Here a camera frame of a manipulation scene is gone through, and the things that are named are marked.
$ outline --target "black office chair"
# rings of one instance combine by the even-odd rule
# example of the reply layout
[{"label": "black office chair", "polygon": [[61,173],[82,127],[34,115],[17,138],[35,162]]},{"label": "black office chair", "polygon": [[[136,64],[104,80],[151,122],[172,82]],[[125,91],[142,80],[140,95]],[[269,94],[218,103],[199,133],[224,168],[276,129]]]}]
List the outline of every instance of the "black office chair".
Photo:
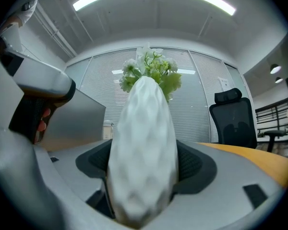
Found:
[{"label": "black office chair", "polygon": [[[209,108],[213,118],[219,144],[256,148],[257,139],[252,116],[252,106],[248,98],[243,97],[239,89],[215,93],[215,103]],[[270,130],[268,152],[272,151],[275,137],[284,136],[282,130]]]}]

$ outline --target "white shirt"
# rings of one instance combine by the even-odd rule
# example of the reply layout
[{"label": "white shirt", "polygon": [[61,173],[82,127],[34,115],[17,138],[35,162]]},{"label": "white shirt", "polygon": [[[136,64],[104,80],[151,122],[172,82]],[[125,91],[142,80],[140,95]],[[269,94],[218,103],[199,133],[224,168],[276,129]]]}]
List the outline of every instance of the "white shirt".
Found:
[{"label": "white shirt", "polygon": [[23,23],[23,25],[32,16],[38,0],[16,0],[10,10],[7,12],[5,19],[11,15],[16,15]]}]

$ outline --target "chair headrest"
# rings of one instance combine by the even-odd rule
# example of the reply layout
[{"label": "chair headrest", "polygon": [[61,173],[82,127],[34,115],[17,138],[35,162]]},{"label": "chair headrest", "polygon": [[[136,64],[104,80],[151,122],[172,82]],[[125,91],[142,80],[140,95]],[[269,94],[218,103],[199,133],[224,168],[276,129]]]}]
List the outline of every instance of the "chair headrest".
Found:
[{"label": "chair headrest", "polygon": [[239,89],[234,88],[221,93],[215,93],[216,104],[226,104],[230,102],[238,101],[242,97],[242,93]]}]

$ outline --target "textured white vase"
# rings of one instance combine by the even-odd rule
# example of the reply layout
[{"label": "textured white vase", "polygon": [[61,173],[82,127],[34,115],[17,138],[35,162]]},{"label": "textured white vase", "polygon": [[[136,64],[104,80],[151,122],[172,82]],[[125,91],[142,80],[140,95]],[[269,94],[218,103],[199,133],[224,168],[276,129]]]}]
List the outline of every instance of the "textured white vase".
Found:
[{"label": "textured white vase", "polygon": [[107,186],[118,222],[139,228],[167,207],[178,179],[175,131],[158,84],[141,77],[120,114]]}]

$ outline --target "wooden desk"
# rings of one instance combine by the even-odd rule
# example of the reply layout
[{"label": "wooden desk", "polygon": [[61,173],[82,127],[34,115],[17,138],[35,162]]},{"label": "wooden desk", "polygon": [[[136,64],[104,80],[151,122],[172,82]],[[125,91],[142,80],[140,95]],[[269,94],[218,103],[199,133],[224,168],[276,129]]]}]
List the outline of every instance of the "wooden desk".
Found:
[{"label": "wooden desk", "polygon": [[266,151],[221,144],[200,143],[215,149],[231,152],[252,161],[284,188],[288,187],[288,159]]}]

